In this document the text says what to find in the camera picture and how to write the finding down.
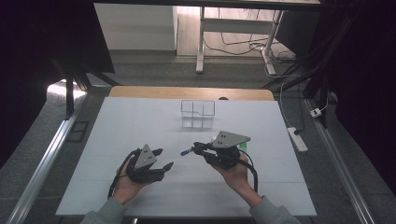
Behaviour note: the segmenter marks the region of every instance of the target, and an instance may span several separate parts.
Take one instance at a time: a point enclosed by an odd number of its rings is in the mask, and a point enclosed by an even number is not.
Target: wire
[[[280,99],[279,99],[279,103],[280,103],[280,109],[282,110],[282,115],[283,115],[283,119],[286,121],[286,123],[288,123],[289,127],[291,128],[291,125],[288,121],[288,119],[285,116],[285,111],[283,110],[283,105],[282,105],[282,91],[283,91],[283,85],[285,85],[285,83],[282,83],[282,86],[280,86]]]
[[[324,28],[327,28],[326,26],[329,24],[329,22],[332,20],[332,16],[334,15],[334,11],[337,8],[337,0],[334,0],[334,7],[332,8],[332,13],[329,15],[329,17],[327,18],[326,22],[324,23],[324,25],[321,25],[321,29],[323,30]]]
[[[298,92],[298,103],[300,105],[301,120],[303,122],[303,128],[299,130],[299,133],[302,132],[303,130],[305,130],[304,112],[303,112],[303,106],[301,104],[301,95],[300,95],[300,84],[301,84],[301,82],[299,82],[298,85],[297,85],[297,92]]]
[[[271,51],[271,59],[273,59],[277,63],[294,63],[295,62],[295,58],[293,58],[293,57],[292,58],[289,58],[289,57],[281,58],[279,56],[281,53],[291,52],[291,50],[280,51],[277,54],[277,57],[274,55],[274,52],[272,50],[270,50],[270,51]]]
[[[287,76],[283,76],[283,75],[281,75],[281,76],[271,76],[269,73],[268,73],[268,70],[267,70],[267,64],[269,63],[270,61],[268,61],[268,62],[266,62],[265,63],[265,65],[264,65],[264,72],[265,72],[265,75],[267,75],[268,77],[272,77],[272,78],[283,78],[283,77],[298,77],[297,75],[287,75]]]
[[[254,164],[253,164],[253,160],[250,158],[250,156],[246,153],[246,151],[243,151],[243,150],[241,150],[241,149],[238,149],[240,152],[242,152],[242,153],[244,153],[245,155],[247,155],[247,157],[248,157],[248,159],[250,160],[250,162],[251,162],[251,166],[253,166],[254,167]]]
[[[211,47],[209,47],[209,46],[206,44],[205,39],[204,39],[204,43],[205,43],[205,45],[206,45],[209,49],[221,51],[221,52],[228,53],[228,54],[232,54],[232,55],[243,55],[243,54],[247,54],[247,53],[249,53],[249,52],[251,52],[251,51],[254,50],[254,49],[250,49],[250,50],[248,50],[248,51],[241,52],[241,53],[233,53],[233,52],[226,51],[226,50],[223,50],[223,49],[214,49],[214,48],[211,48]]]
[[[298,59],[298,62],[300,63],[311,63],[312,61],[316,60],[317,57],[315,57],[316,55],[319,55],[322,50],[323,47],[329,42],[331,41],[334,36],[337,34],[337,32],[341,29],[341,22],[339,22],[338,25],[335,26],[335,28],[333,28],[333,31],[327,36],[326,39],[324,39],[318,46],[316,46],[311,52],[309,52],[307,55],[305,55],[304,57],[301,57]]]
[[[246,20],[250,19],[251,14],[252,14],[252,9],[249,10],[249,14],[248,14]],[[256,20],[259,18],[259,14],[260,14],[260,10],[257,11]],[[219,17],[219,18],[222,18],[222,14],[221,14],[221,11],[220,11],[220,8],[219,8],[219,7],[218,7],[218,17]],[[222,40],[222,42],[223,42],[224,45],[236,45],[236,44],[246,44],[246,43],[248,43],[250,49],[257,49],[258,47],[262,47],[262,46],[265,47],[265,44],[264,44],[264,43],[260,43],[260,42],[257,43],[257,42],[253,42],[253,41],[261,41],[261,40],[267,40],[267,39],[268,39],[268,38],[261,38],[261,39],[252,40],[251,38],[253,37],[253,34],[250,34],[250,39],[247,40],[247,41],[239,41],[239,42],[226,43],[225,40],[224,40],[223,33],[220,33],[220,35],[221,35],[221,40]],[[235,53],[231,53],[231,52],[229,52],[229,51],[225,51],[225,50],[222,50],[222,49],[215,49],[215,50],[222,51],[222,52],[225,52],[225,53],[235,54]]]
[[[248,162],[242,161],[241,159],[236,160],[238,163],[246,166],[250,172],[253,174],[253,179],[254,179],[254,191],[258,192],[259,189],[259,178],[257,177],[257,171],[254,169],[252,165],[250,165]]]
[[[276,10],[274,10],[274,14],[273,14],[273,22],[275,22],[275,14],[276,14]]]
[[[321,108],[320,111],[326,109],[328,104],[329,104],[329,97],[327,97],[327,99],[326,99],[326,105],[323,108]]]
[[[137,151],[138,151],[138,149],[132,151],[131,153],[129,153],[129,155],[128,155],[128,156],[125,158],[125,160],[122,162],[122,165],[121,165],[119,171],[117,172],[116,176],[115,176],[114,179],[113,179],[113,183],[111,183],[111,185],[110,185],[110,189],[108,190],[107,198],[110,198],[110,197],[113,195],[114,188],[116,187],[117,182],[119,181],[119,179],[120,179],[120,177],[121,177],[120,174],[121,174],[121,172],[122,172],[122,169],[123,169],[125,163],[126,163],[129,159],[131,159],[132,155],[134,155]]]

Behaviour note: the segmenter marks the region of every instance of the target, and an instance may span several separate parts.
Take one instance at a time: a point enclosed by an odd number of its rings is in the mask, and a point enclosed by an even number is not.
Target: person
[[[248,161],[247,156],[241,155],[241,160]],[[116,224],[121,223],[123,214],[126,211],[124,206],[128,201],[147,184],[132,182],[125,175],[124,166],[121,177],[114,189],[113,196],[102,206],[98,212],[91,211],[85,215],[82,224]],[[248,168],[237,164],[230,170],[224,170],[213,166],[224,178],[227,185],[242,197],[250,206],[250,214],[258,224],[269,223],[288,223],[299,224],[300,221],[292,216],[285,206],[274,206],[265,196],[260,196],[248,183]]]

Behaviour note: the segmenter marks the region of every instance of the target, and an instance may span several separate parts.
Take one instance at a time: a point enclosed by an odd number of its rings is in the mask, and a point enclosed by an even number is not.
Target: acrylic box
[[[211,129],[215,117],[214,101],[181,101],[181,118],[183,128]]]

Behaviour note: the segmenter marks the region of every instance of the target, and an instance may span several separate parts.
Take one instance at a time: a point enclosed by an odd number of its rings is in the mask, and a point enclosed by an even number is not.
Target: white power strip
[[[308,148],[306,147],[303,138],[299,134],[295,134],[296,128],[288,128],[288,132],[291,138],[291,141],[296,146],[299,152],[306,152]]]

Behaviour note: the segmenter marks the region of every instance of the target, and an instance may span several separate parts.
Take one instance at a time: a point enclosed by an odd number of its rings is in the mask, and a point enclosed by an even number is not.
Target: aluminum rail
[[[309,111],[313,110],[312,100],[305,100],[306,107]],[[341,182],[344,185],[346,193],[349,195],[353,206],[355,207],[356,213],[361,220],[362,224],[375,224],[373,216],[367,206],[367,203],[364,201],[361,191],[358,186],[355,184],[355,181],[352,178],[352,175],[349,173],[344,160],[338,151],[337,146],[332,140],[332,136],[329,131],[323,127],[318,119],[314,119],[315,126],[318,129],[319,135],[329,152],[330,158],[332,159],[332,163],[337,171],[338,175],[341,178]]]
[[[35,198],[38,195],[38,192],[41,190],[41,187],[43,186],[44,181],[46,180],[47,175],[50,172],[52,164],[55,162],[55,159],[64,143],[67,134],[69,133],[74,122],[76,121],[76,117],[80,112],[80,107],[84,100],[85,95],[79,97],[76,100],[74,115],[70,118],[70,120],[64,120],[62,122],[58,131],[52,138],[52,141],[50,142],[46,153],[44,154],[37,168],[35,169],[35,173],[32,175],[32,178],[27,184],[26,189],[23,191],[23,194],[18,200],[17,205],[14,207],[14,210],[9,216],[7,224],[23,223],[26,219],[30,209],[32,208]]]

